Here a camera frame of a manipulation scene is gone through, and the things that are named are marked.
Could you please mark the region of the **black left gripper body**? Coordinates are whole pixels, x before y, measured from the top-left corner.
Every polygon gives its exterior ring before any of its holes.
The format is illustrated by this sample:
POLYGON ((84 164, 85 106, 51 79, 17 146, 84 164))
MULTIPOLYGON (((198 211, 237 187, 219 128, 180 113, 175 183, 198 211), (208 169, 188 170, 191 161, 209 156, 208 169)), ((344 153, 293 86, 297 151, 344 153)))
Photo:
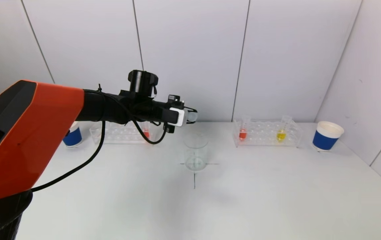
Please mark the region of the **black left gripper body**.
POLYGON ((163 122, 163 130, 167 133, 174 133, 176 127, 184 125, 184 101, 178 95, 169 95, 167 102, 154 101, 155 120, 163 122))

